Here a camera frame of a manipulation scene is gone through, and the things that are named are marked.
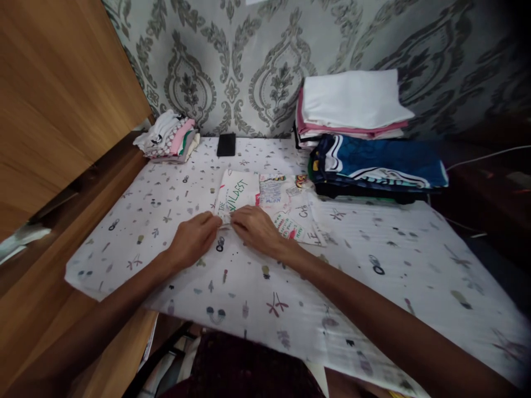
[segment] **wallpaper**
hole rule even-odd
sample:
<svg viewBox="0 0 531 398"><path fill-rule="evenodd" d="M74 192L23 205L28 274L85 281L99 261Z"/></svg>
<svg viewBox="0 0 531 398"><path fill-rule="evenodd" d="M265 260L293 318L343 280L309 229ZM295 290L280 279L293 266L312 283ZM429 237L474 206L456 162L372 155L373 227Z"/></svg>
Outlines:
<svg viewBox="0 0 531 398"><path fill-rule="evenodd" d="M103 0L157 117L202 135L286 138L305 76L398 69L406 134L432 139L531 105L496 0Z"/></svg>

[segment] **hand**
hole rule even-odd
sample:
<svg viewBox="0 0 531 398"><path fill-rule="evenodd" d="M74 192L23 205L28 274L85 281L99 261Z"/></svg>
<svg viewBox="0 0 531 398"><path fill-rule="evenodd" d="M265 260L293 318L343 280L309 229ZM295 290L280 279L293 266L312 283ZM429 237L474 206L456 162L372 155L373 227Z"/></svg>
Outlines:
<svg viewBox="0 0 531 398"><path fill-rule="evenodd" d="M170 247L165 251L175 273L194 265L208 251L221 223L218 216L207 211L179 224Z"/></svg>
<svg viewBox="0 0 531 398"><path fill-rule="evenodd" d="M290 244L278 232L265 211L257 206L243 206L232 213L232 228L247 245L276 260Z"/></svg>

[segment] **wooden door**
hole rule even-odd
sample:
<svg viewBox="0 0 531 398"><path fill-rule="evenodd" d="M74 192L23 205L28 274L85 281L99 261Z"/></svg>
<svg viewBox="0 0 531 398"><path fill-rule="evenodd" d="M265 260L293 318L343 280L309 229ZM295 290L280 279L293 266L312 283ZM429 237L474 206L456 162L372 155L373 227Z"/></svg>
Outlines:
<svg viewBox="0 0 531 398"><path fill-rule="evenodd" d="M1 241L151 110L99 0L0 4Z"/></svg>

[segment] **white tablecloth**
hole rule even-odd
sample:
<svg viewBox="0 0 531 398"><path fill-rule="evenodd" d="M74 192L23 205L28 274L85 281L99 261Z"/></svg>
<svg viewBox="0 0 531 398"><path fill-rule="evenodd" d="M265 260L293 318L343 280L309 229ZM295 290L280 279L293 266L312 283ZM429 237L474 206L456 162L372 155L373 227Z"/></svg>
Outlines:
<svg viewBox="0 0 531 398"><path fill-rule="evenodd" d="M216 157L217 140L204 139L185 165L148 164L68 262L66 281L102 300L164 250L181 221L214 208L225 169L306 173L307 157L291 140L238 138L233 158ZM520 382L527 321L441 215L424 202L327 200L317 216L332 232L327 247L307 250ZM244 247L233 231L220 231L210 251L146 305L427 396L310 283Z"/></svg>

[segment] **pink towel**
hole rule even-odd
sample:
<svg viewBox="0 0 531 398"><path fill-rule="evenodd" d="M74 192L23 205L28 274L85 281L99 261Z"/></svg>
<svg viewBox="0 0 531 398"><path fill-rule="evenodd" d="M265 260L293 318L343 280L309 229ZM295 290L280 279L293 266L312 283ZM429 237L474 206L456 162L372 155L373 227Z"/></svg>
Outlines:
<svg viewBox="0 0 531 398"><path fill-rule="evenodd" d="M359 129L359 128L350 128L350 127L328 127L328 126L321 126L318 124L313 123L304 123L303 120L303 113L302 113L302 107L303 107L303 88L300 88L299 92L299 103L297 106L297 131L301 137L304 137L304 134L309 132L310 130L326 130L330 132L335 133L365 133L365 134L376 134L376 133L382 133L389 130L396 130L399 128L407 127L408 121L393 123L385 127L380 127L377 129Z"/></svg>
<svg viewBox="0 0 531 398"><path fill-rule="evenodd" d="M179 130L175 133L175 138L171 143L170 153L173 155L179 155L179 148L183 143L184 135L192 130L192 127L195 126L195 120L188 119Z"/></svg>

